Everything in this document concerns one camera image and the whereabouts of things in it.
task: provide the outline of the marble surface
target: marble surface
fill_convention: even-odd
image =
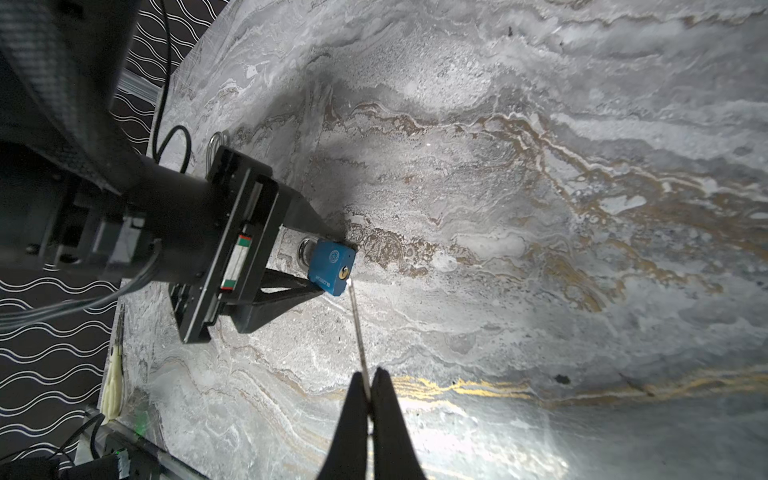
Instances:
[[[762,0],[235,0],[161,135],[201,176],[227,129],[359,245],[430,478],[765,478],[767,45]],[[182,346],[135,293],[124,420],[211,478],[312,478],[349,310]]]

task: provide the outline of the black metal clamp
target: black metal clamp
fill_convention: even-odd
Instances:
[[[323,293],[307,279],[266,268],[280,226],[334,238],[310,203],[272,178],[272,168],[222,146],[207,179],[224,192],[231,208],[207,271],[195,284],[172,284],[170,300],[184,343],[210,341],[208,326],[230,316],[239,333],[251,333],[294,306]],[[240,238],[250,244],[239,258],[233,285],[222,287]],[[283,288],[277,292],[263,289]]]

